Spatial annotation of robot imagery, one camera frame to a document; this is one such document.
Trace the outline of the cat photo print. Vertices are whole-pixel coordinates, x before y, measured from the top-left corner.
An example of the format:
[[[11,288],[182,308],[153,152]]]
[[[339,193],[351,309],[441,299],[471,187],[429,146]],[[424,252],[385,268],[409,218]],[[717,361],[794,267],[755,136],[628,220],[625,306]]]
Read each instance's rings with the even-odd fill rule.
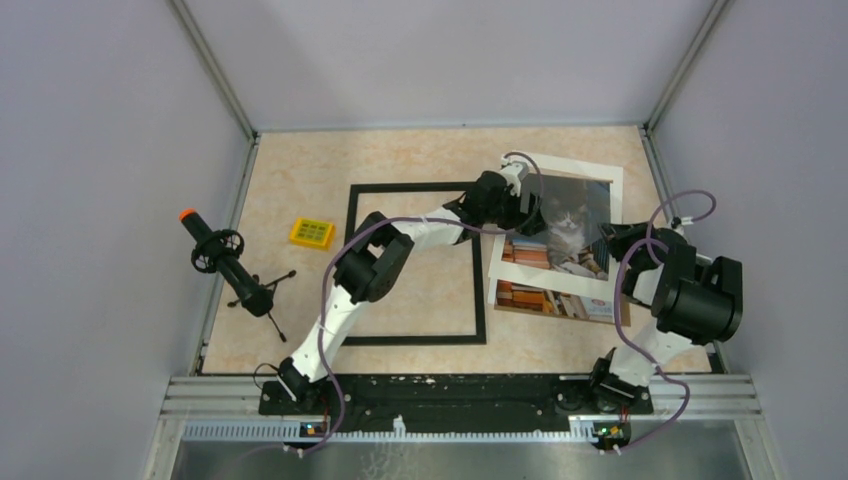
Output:
[[[545,228],[530,236],[506,238],[503,261],[525,267],[606,281],[609,254],[602,243],[601,223],[611,221],[608,181],[530,174],[522,192],[541,196]]]

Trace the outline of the white photo mat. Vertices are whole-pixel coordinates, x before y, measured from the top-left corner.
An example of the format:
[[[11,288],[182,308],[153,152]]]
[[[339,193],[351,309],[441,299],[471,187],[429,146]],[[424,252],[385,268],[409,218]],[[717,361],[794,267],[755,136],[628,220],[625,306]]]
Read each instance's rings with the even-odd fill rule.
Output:
[[[595,179],[611,183],[611,221],[619,224],[622,218],[623,169],[615,166],[595,164],[579,160],[533,154],[530,156],[541,168],[541,175],[555,175]],[[610,301],[614,290],[614,277],[619,264],[612,258],[603,241],[601,245],[609,254],[609,277],[606,281],[562,274],[556,271],[525,267],[513,262],[503,261],[501,254],[507,237],[518,235],[516,232],[499,236],[494,240],[492,257],[489,264],[490,285],[496,280],[538,287],[546,290],[569,293],[578,296]]]

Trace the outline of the black picture frame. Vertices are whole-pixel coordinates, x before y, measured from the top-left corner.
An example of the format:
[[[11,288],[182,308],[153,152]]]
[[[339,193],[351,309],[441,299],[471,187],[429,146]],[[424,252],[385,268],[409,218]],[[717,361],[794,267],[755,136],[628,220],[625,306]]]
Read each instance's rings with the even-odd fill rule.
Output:
[[[345,240],[349,241],[359,225],[356,220],[358,200],[361,194],[387,193],[426,193],[459,192],[463,193],[472,186],[472,182],[406,182],[353,184],[350,187],[345,225]],[[343,342],[351,347],[386,346],[453,346],[485,345],[487,342],[486,313],[484,302],[484,281],[482,269],[482,246],[479,237],[473,238],[469,245],[472,254],[472,272],[474,287],[474,326],[475,332],[468,335],[349,335]]]

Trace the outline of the brown frame backing board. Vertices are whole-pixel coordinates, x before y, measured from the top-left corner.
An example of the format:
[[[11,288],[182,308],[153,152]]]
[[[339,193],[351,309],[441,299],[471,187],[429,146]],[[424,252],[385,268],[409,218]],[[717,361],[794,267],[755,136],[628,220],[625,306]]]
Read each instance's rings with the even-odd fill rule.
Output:
[[[499,310],[590,323],[615,323],[611,301],[509,281],[494,281],[490,285],[488,301]]]

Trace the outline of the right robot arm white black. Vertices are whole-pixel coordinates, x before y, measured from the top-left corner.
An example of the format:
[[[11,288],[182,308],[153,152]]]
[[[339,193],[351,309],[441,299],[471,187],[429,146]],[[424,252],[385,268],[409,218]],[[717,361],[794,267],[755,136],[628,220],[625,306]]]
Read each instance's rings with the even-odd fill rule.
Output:
[[[596,361],[586,397],[602,413],[635,412],[646,408],[657,368],[736,333],[743,315],[743,265],[700,255],[680,227],[602,223],[599,229],[621,266],[615,300],[649,309],[652,319]]]

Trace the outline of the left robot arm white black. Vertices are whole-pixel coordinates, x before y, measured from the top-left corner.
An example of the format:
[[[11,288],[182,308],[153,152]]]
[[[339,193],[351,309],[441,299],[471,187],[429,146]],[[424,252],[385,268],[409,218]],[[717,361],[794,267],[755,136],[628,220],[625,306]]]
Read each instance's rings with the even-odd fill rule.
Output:
[[[426,249],[454,246],[480,234],[533,235],[545,227],[543,191],[528,191],[517,169],[485,171],[459,198],[423,215],[369,214],[345,243],[322,278],[322,306],[305,340],[277,370],[283,401],[297,413],[319,404],[318,382],[361,310],[394,287],[409,257]]]

